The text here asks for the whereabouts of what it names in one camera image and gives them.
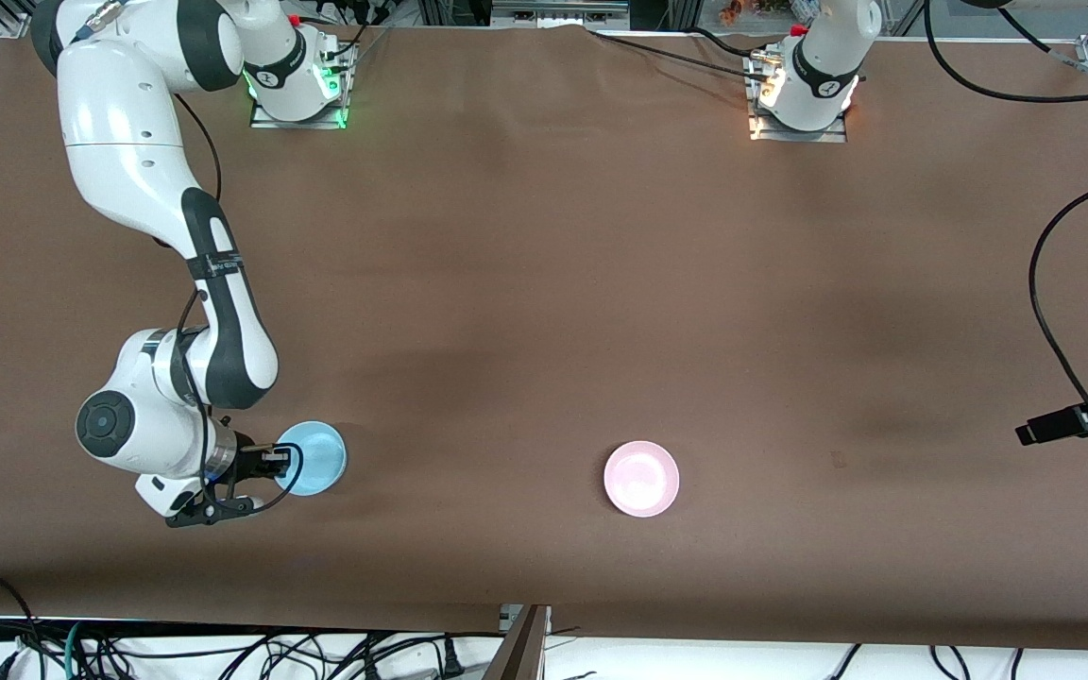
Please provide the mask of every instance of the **metal frame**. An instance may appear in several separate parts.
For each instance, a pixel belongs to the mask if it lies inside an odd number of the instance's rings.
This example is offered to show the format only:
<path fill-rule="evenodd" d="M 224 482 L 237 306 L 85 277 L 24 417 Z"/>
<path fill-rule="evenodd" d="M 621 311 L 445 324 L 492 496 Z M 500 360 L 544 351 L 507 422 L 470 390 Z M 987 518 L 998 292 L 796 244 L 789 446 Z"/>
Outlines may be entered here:
<path fill-rule="evenodd" d="M 23 38 L 35 11 L 34 0 L 0 0 L 0 38 Z"/>

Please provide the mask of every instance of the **black band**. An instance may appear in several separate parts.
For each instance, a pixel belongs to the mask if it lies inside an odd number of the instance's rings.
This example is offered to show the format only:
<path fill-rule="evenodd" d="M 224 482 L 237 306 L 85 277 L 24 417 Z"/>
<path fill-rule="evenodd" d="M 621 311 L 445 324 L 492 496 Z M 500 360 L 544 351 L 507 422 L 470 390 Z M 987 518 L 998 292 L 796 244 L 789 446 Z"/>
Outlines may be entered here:
<path fill-rule="evenodd" d="M 217 254 L 214 236 L 217 221 L 220 223 L 219 228 L 224 230 L 230 244 L 233 244 L 233 233 L 230 232 L 225 213 L 221 211 L 217 198 L 212 198 L 207 190 L 199 189 L 198 186 L 184 190 L 183 215 L 190 244 L 196 249 L 197 257 L 194 259 Z M 262 319 L 259 319 L 259 310 L 255 309 L 255 296 L 250 293 L 246 269 L 238 268 L 237 272 L 242 276 L 242 287 L 245 288 L 240 294 L 247 297 L 261 327 Z M 247 374 L 246 356 L 242 349 L 242 323 L 238 320 L 237 305 L 233 301 L 230 280 L 227 276 L 214 275 L 203 280 L 202 289 L 207 289 L 208 298 L 211 300 L 214 319 L 209 319 L 209 323 L 212 323 L 218 335 L 217 345 L 208 360 L 208 368 L 203 371 L 203 395 L 207 396 L 208 404 L 223 409 L 250 408 L 267 395 L 269 386 L 259 387 L 258 384 L 250 382 Z"/>
<path fill-rule="evenodd" d="M 305 34 L 301 34 L 299 30 L 294 33 L 297 35 L 297 44 L 294 45 L 293 51 L 288 52 L 288 55 L 284 57 L 283 60 L 263 66 L 250 63 L 242 65 L 246 70 L 246 73 L 250 74 L 251 81 L 259 83 L 260 86 L 267 87 L 267 89 L 280 89 L 284 86 L 286 78 L 295 70 L 301 67 L 301 64 L 305 63 L 306 53 Z"/>
<path fill-rule="evenodd" d="M 218 275 L 237 274 L 242 271 L 242 254 L 237 250 L 218 250 L 215 254 L 196 255 L 195 258 L 184 260 L 187 262 L 187 271 L 196 281 L 217 279 Z"/>
<path fill-rule="evenodd" d="M 238 81 L 221 52 L 220 20 L 225 13 L 215 0 L 178 0 L 175 26 L 178 47 L 196 85 L 209 91 L 225 89 Z"/>
<path fill-rule="evenodd" d="M 57 11 L 63 0 L 42 0 L 32 14 L 32 47 L 48 73 L 57 75 L 57 55 L 61 54 L 61 38 L 57 35 Z"/>
<path fill-rule="evenodd" d="M 858 66 L 842 75 L 819 72 L 804 57 L 803 39 L 795 44 L 794 50 L 791 50 L 791 63 L 795 65 L 795 73 L 800 76 L 800 81 L 808 83 L 808 89 L 813 90 L 813 96 L 817 99 L 833 99 L 855 79 L 855 74 L 858 73 Z"/>

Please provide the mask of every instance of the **white floor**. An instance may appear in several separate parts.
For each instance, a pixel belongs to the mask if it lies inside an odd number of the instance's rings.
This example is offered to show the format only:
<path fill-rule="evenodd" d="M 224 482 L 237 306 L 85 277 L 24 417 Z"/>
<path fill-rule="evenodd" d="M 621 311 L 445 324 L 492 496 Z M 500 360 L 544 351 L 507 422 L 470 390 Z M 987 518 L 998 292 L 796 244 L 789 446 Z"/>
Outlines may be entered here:
<path fill-rule="evenodd" d="M 410 635 L 392 639 L 407 638 Z M 124 641 L 122 650 L 134 653 L 172 654 L 186 651 L 246 646 L 255 636 L 147 638 Z M 301 636 L 286 638 L 288 642 Z M 319 638 L 327 655 L 344 655 L 361 635 Z M 826 680 L 841 663 L 848 645 L 804 642 L 636 641 L 635 639 L 549 639 L 554 648 L 545 654 L 545 680 L 570 680 L 595 671 L 592 680 Z M 0 642 L 0 662 L 11 654 L 12 642 Z M 487 663 L 497 639 L 458 639 L 459 662 L 467 667 Z M 960 676 L 955 659 L 940 648 L 942 663 Z M 1013 650 L 963 647 L 972 680 L 1006 680 Z M 235 654 L 184 659 L 131 659 L 137 680 L 215 680 Z M 234 680 L 259 676 L 267 653 L 259 650 L 247 659 Z M 407 650 L 379 664 L 383 680 L 397 680 L 416 671 L 435 668 L 435 653 L 428 645 Z M 48 664 L 48 677 L 61 680 L 60 664 Z M 341 676 L 349 680 L 358 664 Z M 18 656 L 11 680 L 39 677 L 34 653 Z M 313 680 L 314 672 L 296 663 L 281 663 L 272 680 Z M 924 646 L 864 645 L 843 680 L 945 680 L 935 668 Z M 1088 651 L 1028 650 L 1019 665 L 1018 680 L 1088 680 Z"/>

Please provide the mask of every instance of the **green led light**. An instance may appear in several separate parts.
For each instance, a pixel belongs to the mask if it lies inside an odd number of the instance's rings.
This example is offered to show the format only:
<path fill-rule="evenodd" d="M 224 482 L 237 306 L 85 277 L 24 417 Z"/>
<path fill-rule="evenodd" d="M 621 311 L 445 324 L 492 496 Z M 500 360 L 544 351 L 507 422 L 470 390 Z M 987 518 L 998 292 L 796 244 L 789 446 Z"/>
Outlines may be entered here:
<path fill-rule="evenodd" d="M 243 73 L 242 77 L 246 78 L 246 91 L 247 91 L 247 94 L 250 95 L 251 99 L 254 99 L 256 102 L 258 102 L 259 96 L 255 95 L 255 83 L 250 82 L 250 74 Z"/>

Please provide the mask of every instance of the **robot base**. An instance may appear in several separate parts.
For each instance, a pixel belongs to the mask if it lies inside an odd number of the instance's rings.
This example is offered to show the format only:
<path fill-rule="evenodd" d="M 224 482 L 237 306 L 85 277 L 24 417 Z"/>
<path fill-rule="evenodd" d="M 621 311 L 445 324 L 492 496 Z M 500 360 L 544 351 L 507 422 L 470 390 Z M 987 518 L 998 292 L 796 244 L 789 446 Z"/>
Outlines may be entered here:
<path fill-rule="evenodd" d="M 741 65 L 744 72 L 751 74 L 769 75 L 769 70 L 774 69 L 766 61 L 753 60 L 751 57 L 742 57 Z M 771 139 L 775 141 L 846 141 L 846 120 L 842 113 L 839 113 L 838 118 L 826 129 L 820 129 L 816 133 L 802 133 L 800 129 L 791 129 L 787 125 L 781 124 L 781 122 L 778 122 L 774 113 L 767 111 L 767 108 L 758 102 L 762 90 L 763 83 L 746 78 L 751 139 Z"/>
<path fill-rule="evenodd" d="M 337 38 L 332 34 L 324 34 L 327 50 L 337 50 Z M 329 89 L 337 89 L 341 95 L 337 99 L 325 104 L 321 112 L 310 119 L 302 121 L 282 121 L 273 118 L 259 106 L 255 100 L 255 107 L 250 109 L 250 127 L 255 128 L 277 128 L 277 129 L 346 129 L 347 115 L 350 112 L 350 90 L 355 88 L 355 64 L 359 57 L 358 45 L 351 45 L 345 52 L 337 57 L 336 69 L 341 69 L 337 74 L 323 74 L 321 78 Z M 255 91 L 250 90 L 250 99 L 255 99 Z"/>

